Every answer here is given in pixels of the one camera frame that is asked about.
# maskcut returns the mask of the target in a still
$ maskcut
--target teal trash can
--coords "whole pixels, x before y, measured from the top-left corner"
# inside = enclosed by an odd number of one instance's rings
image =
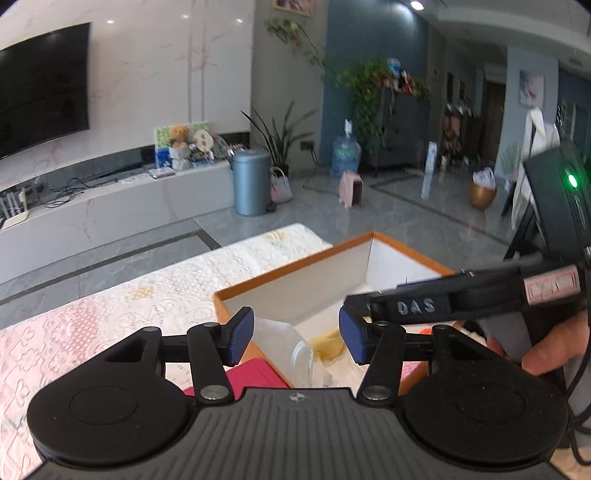
[[[271,155],[265,151],[236,152],[234,170],[234,209],[244,216],[265,215],[271,203]]]

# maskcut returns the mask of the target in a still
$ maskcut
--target gray tile floor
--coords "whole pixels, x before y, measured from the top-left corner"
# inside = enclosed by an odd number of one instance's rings
[[[454,270],[502,259],[511,231],[499,190],[486,212],[467,198],[469,176],[422,177],[394,171],[365,179],[363,206],[339,204],[338,181],[324,175],[292,181],[294,200],[262,217],[210,213],[95,248],[0,285],[0,328],[132,278],[236,241],[303,223],[331,243],[381,231]],[[429,196],[421,192],[429,187]]]

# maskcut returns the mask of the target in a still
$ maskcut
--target gray cabinet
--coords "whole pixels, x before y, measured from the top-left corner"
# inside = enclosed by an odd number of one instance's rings
[[[368,163],[378,170],[392,166],[420,166],[428,144],[430,102],[403,93],[394,94],[382,89],[378,112],[378,126],[384,141],[376,154],[369,155]]]

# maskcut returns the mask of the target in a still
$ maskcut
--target yellow cloth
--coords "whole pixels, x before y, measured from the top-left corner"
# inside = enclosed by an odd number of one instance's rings
[[[322,361],[332,360],[337,357],[344,345],[345,341],[341,337],[338,327],[310,342],[314,356],[318,355]]]

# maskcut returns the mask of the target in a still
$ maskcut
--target ceiling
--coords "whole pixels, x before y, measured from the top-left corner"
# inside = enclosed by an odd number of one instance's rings
[[[506,47],[514,46],[554,56],[562,67],[591,79],[591,15],[576,0],[424,0],[424,5],[423,16],[478,67],[504,64]]]

